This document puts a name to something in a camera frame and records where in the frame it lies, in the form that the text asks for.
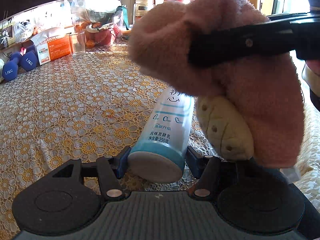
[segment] dumbbell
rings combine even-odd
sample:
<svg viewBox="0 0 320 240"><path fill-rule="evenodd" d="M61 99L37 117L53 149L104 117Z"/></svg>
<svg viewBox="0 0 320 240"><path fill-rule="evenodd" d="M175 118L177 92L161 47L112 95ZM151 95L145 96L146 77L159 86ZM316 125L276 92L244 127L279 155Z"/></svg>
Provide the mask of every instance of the dumbbell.
<svg viewBox="0 0 320 240"><path fill-rule="evenodd" d="M6 81L15 79L18 75L18 64L22 59L22 55L19 52L11 54L9 62L4 64L2 68L2 77Z"/></svg>
<svg viewBox="0 0 320 240"><path fill-rule="evenodd" d="M25 55L23 55L22 59L20 60L20 66L25 71L30 71L36 68L38 65L38 57L36 52L36 46L31 45L26 49Z"/></svg>

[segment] glass jar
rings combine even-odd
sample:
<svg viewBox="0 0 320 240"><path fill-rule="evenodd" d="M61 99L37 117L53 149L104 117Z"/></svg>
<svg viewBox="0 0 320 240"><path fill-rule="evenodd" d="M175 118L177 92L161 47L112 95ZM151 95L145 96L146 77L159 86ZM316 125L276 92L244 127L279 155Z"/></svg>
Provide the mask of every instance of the glass jar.
<svg viewBox="0 0 320 240"><path fill-rule="evenodd" d="M153 7L153 0L136 0L136 3L133 6L133 24Z"/></svg>

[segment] gray ribbed panel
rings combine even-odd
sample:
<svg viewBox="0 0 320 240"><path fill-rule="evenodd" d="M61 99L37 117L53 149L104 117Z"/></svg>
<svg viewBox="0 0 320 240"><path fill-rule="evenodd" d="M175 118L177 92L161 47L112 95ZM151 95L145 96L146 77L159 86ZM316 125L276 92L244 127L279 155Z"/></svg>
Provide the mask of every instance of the gray ribbed panel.
<svg viewBox="0 0 320 240"><path fill-rule="evenodd" d="M224 222L208 202L186 192L132 192L122 202L105 206L102 214L76 233L35 236L22 232L16 240L305 240L291 231L280 236L254 236Z"/></svg>

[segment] clear glass cup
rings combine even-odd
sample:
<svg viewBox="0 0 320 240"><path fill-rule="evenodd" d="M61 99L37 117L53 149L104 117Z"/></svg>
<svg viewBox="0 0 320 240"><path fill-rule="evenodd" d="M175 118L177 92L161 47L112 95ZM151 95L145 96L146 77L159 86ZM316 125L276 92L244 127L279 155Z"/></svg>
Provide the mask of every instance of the clear glass cup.
<svg viewBox="0 0 320 240"><path fill-rule="evenodd" d="M71 54L73 57L83 56L85 54L85 33L69 34Z"/></svg>

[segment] pink plush toy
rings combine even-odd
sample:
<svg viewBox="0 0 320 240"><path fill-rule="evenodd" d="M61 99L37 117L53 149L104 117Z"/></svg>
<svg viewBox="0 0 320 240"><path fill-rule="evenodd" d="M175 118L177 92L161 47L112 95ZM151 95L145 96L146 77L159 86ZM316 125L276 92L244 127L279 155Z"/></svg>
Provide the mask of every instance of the pink plush toy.
<svg viewBox="0 0 320 240"><path fill-rule="evenodd" d="M189 4L169 0L135 23L129 55L141 66L142 73L159 78L180 92L206 100L226 98L249 127L254 145L251 155L257 163L286 168L296 163L304 133L300 82L289 54L243 57L205 69L188 63L194 35L266 21L268 18L247 0L193 0ZM202 110L206 109L207 105L202 106ZM208 129L217 132L216 127L202 122L200 125L206 135ZM219 148L218 153L227 159L251 157L238 153L232 157L224 154L221 147L222 144L215 149Z"/></svg>

